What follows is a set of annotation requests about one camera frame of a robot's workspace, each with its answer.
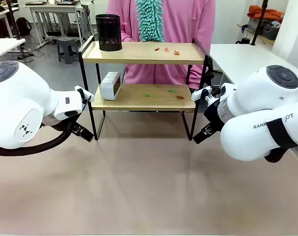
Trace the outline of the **black backpack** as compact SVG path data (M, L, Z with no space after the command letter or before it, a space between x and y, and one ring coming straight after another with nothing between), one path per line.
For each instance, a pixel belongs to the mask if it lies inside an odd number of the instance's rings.
M18 18L16 20L16 25L17 25L20 36L27 36L30 34L32 26L26 18L24 18L24 17Z

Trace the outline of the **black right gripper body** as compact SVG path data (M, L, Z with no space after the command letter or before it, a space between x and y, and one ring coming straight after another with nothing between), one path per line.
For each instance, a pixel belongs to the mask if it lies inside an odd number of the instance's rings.
M222 129L224 122L221 120L218 114L218 105L220 100L214 97L206 97L205 100L208 103L208 107L204 112L204 116L209 121L209 124L205 127L206 129Z

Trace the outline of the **white digital clock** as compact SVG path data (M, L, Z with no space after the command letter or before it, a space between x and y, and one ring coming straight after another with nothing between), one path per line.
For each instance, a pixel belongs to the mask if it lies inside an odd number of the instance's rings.
M119 72L108 72L101 82L101 97L104 100L116 100L122 85L122 78Z

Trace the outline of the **orange bag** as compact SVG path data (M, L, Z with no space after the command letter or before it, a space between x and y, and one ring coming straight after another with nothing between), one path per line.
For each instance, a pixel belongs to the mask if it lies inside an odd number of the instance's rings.
M250 19L260 19L263 8L258 5L251 5L249 7L247 16ZM274 9L266 9L263 19L282 22L285 13Z

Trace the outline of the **teal chenille duster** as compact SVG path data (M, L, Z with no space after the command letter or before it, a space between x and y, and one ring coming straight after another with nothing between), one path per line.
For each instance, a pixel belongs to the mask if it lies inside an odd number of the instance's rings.
M162 0L135 0L141 42L164 42Z

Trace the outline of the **person's right forearm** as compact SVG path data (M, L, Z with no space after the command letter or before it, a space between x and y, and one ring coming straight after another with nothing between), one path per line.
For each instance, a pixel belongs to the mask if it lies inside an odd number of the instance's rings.
M133 29L133 25L121 25L121 39L124 42L139 42L139 34Z

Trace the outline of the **grey plastic stool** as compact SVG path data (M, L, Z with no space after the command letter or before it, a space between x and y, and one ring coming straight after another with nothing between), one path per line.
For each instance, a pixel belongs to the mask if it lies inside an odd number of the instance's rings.
M71 64L78 58L78 49L73 39L61 38L56 40L59 61Z

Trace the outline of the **white side table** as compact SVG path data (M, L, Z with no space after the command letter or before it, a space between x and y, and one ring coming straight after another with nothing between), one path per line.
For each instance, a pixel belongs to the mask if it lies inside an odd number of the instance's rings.
M0 38L0 56L25 43L25 39Z

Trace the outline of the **person's left forearm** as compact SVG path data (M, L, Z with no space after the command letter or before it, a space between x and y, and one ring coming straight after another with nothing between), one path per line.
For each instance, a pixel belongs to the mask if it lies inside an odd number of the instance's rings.
M214 31L215 13L210 11L202 11L196 18L193 19L192 23L194 26L193 36L197 39L203 48L209 52L212 34ZM200 79L202 76L202 65L194 65L192 67L191 78L189 82L189 87L191 89L198 89L200 85Z

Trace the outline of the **grey storage crate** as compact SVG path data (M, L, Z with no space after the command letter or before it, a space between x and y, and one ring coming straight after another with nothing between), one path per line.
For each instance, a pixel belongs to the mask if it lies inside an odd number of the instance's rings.
M277 38L279 29L280 29L280 26L265 24L263 28L262 36L268 40L275 40Z

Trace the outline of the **large white table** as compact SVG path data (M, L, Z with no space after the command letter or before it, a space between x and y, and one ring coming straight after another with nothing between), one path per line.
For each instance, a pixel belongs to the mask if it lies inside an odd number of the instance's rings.
M261 46L249 44L212 44L210 57L214 68L221 73L220 83L239 82L264 66L271 65L277 57Z

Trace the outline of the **two-tier wood metal shelf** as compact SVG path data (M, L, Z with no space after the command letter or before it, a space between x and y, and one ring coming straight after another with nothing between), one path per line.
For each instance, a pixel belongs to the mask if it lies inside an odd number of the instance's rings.
M94 36L80 47L78 51L81 73L84 87L88 88L85 63L93 63L96 67L97 80L101 81L99 65L101 63L118 64L153 64L153 65L202 65L203 71L199 88L203 88L206 65L209 62L209 53L203 48L197 39L191 43L161 43L161 42L123 42L122 49L115 52L105 52L99 49L99 43ZM129 85L123 84L114 101L105 101L101 98L100 88L97 89L95 100L89 103L89 114L94 138L100 136L106 111L146 111L146 112L179 112L185 116L186 112L192 112L191 126L184 121L184 127L188 138L193 138L199 102L190 99L188 84L185 85Z

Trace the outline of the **black mesh pen holder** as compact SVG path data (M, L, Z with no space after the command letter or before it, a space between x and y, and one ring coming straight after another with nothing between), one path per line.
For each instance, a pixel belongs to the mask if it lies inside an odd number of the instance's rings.
M122 49L120 16L115 14L96 15L99 49L115 52Z

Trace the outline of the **black stand pole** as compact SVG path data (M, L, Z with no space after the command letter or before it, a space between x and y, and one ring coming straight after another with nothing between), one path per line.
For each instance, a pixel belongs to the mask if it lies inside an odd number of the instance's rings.
M260 31L260 28L261 28L261 25L262 25L262 22L263 22L263 18L264 18L267 6L268 6L268 0L263 0L261 16L260 16L259 20L256 21L257 25L256 25L256 28L255 28L255 31L254 31L254 36L253 36L252 41L250 41L249 39L246 40L245 42L242 42L242 40L238 40L238 41L235 42L235 44L250 44L252 46L255 46L256 39L259 35L259 31Z
M11 23L12 23L12 26L13 26L14 33L16 35L16 38L17 39L21 39L22 36L20 36L20 34L19 34L19 31L18 31L18 28L17 28L17 25L16 25L16 19L14 17L14 9L13 9L12 0L6 0L6 3L7 3L7 7L8 7L8 10L9 10L9 15L10 15L10 19L11 19Z

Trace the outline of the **grey background desk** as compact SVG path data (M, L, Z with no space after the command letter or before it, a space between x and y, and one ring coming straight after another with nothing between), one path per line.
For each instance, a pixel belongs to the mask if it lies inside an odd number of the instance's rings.
M92 35L89 3L42 0L27 2L25 7L30 10L40 46L58 39L73 39L82 45Z

